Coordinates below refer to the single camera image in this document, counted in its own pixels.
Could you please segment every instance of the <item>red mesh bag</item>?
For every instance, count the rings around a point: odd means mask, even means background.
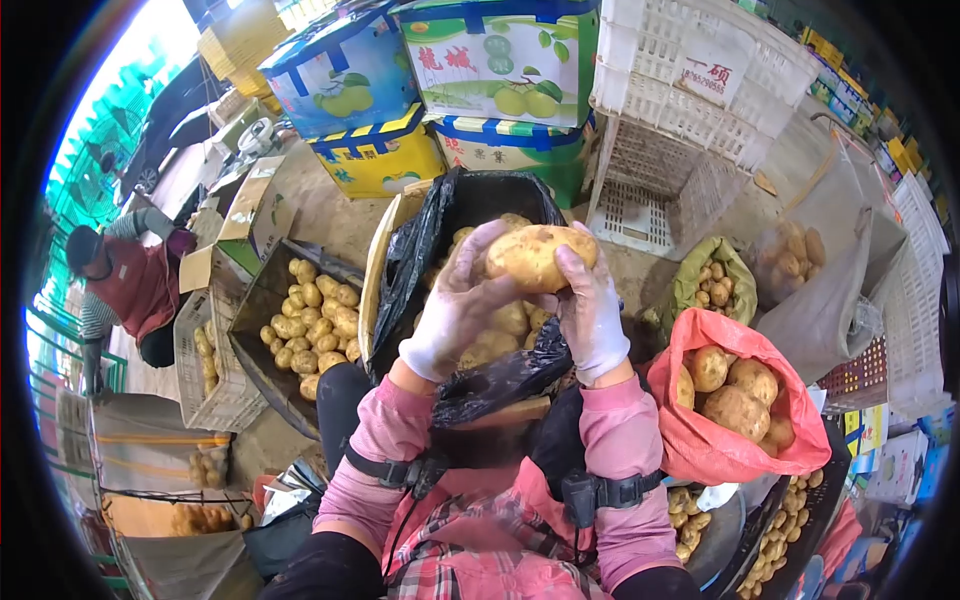
[[[711,344],[741,358],[755,358],[778,377],[780,395],[770,414],[789,416],[796,440],[777,458],[677,404],[677,372],[684,354]],[[660,408],[660,467],[673,477],[708,486],[745,483],[766,472],[809,473],[830,459],[827,431],[797,372],[765,337],[733,319],[702,308],[687,308],[673,326],[670,346],[649,364],[647,379]]]

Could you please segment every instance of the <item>person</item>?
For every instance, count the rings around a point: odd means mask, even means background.
[[[144,248],[138,238],[146,231],[163,242]],[[179,294],[180,258],[196,245],[193,233],[176,228],[154,207],[120,217],[103,235],[86,225],[70,233],[67,266],[85,279],[80,322],[88,395],[103,387],[100,356],[114,325],[121,324],[136,340],[140,357],[151,367],[174,364],[173,322],[186,300]]]
[[[597,509],[591,528],[564,515],[564,477],[576,467],[606,479],[648,479],[659,473],[663,452],[657,406],[628,361],[602,252],[589,270],[568,246],[558,248],[570,286],[534,299],[557,311],[579,385],[558,394],[509,487],[490,491],[471,472],[469,485],[453,493],[445,483],[452,469],[415,499],[364,467],[412,461],[426,449],[437,385],[493,310],[521,298],[509,276],[478,276],[484,251],[507,229],[501,220],[487,223],[453,251],[420,325],[377,388],[363,394],[365,376],[355,365],[324,373],[318,419],[333,415],[355,431],[344,432],[345,444],[322,431],[333,477],[312,535],[262,600],[699,597],[675,554],[659,476],[638,504]],[[353,407],[356,421],[348,423]]]

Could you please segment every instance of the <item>black plastic bag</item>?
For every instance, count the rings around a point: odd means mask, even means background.
[[[399,343],[413,334],[414,318],[428,292],[423,274],[446,255],[453,233],[505,212],[534,224],[565,226],[566,219],[536,176],[516,171],[467,171],[437,177],[423,208],[391,237],[380,281],[380,305],[367,365],[374,385],[397,358]],[[476,420],[518,400],[540,395],[573,366],[557,320],[543,326],[533,350],[502,356],[477,369],[454,373],[438,390],[434,427]]]

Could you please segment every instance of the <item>woman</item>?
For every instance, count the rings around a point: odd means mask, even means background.
[[[509,489],[451,495],[441,480],[417,503],[354,464],[408,462],[426,448],[437,384],[491,312],[520,298],[508,276],[477,276],[486,248],[506,230],[503,221],[487,223],[454,251],[420,326],[400,344],[383,383],[359,402],[359,424],[339,465],[340,440],[324,439],[336,471],[313,535],[261,598],[699,597],[674,554],[659,478],[639,504],[597,509],[591,529],[575,528],[559,501],[565,488],[558,484],[578,459],[609,480],[651,475],[660,466],[657,407],[627,360],[630,343],[602,253],[590,271],[560,247],[555,259],[570,288],[537,299],[557,310],[582,387],[559,395]],[[351,369],[337,365],[324,374],[321,413],[349,405],[348,388],[358,386]],[[570,451],[577,447],[579,457]],[[406,526],[396,527],[405,516]]]

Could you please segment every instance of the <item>hand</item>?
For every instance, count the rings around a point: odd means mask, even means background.
[[[493,311],[519,299],[512,277],[480,279],[487,248],[508,229],[499,219],[478,227],[437,276],[420,326],[399,347],[400,358],[420,377],[434,383],[447,379],[467,346],[487,328]]]
[[[573,226],[590,233],[580,222],[575,221]],[[556,295],[560,331],[570,346],[577,379],[590,387],[598,377],[620,367],[630,351],[630,340],[620,324],[620,300],[599,244],[597,262],[591,271],[566,244],[557,248],[554,259],[570,282],[570,287]],[[540,304],[549,302],[549,297],[540,299]]]

